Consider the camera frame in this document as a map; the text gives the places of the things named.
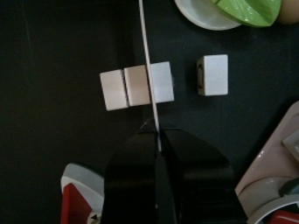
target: white cube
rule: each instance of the white cube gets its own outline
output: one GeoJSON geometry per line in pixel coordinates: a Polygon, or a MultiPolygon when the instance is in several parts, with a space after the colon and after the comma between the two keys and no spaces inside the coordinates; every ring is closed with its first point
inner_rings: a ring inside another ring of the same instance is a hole
{"type": "Polygon", "coordinates": [[[151,103],[146,66],[132,66],[124,69],[126,91],[128,105],[138,106],[151,103]]]}
{"type": "Polygon", "coordinates": [[[151,65],[155,102],[174,101],[174,79],[170,62],[151,65]]]}
{"type": "Polygon", "coordinates": [[[196,63],[199,95],[228,94],[228,55],[203,56],[196,63]]]}
{"type": "Polygon", "coordinates": [[[99,78],[107,104],[107,110],[128,108],[123,71],[115,70],[102,73],[99,75],[99,78]]]}

